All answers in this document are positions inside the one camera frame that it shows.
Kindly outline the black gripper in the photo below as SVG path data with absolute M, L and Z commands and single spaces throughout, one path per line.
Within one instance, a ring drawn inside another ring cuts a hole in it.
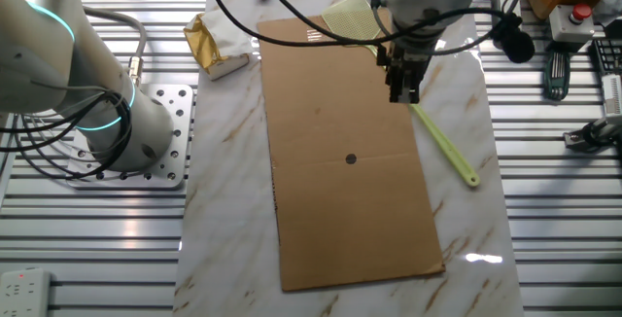
M 400 102 L 403 92 L 403 70 L 404 86 L 408 89 L 408 99 L 410 103 L 420 101 L 420 84 L 422 73 L 425 72 L 431 61 L 431 56 L 421 53 L 411 53 L 407 48 L 401 47 L 396 42 L 390 42 L 387 46 L 382 45 L 377 52 L 377 65 L 388 70 L 388 86 L 390 87 L 390 101 Z

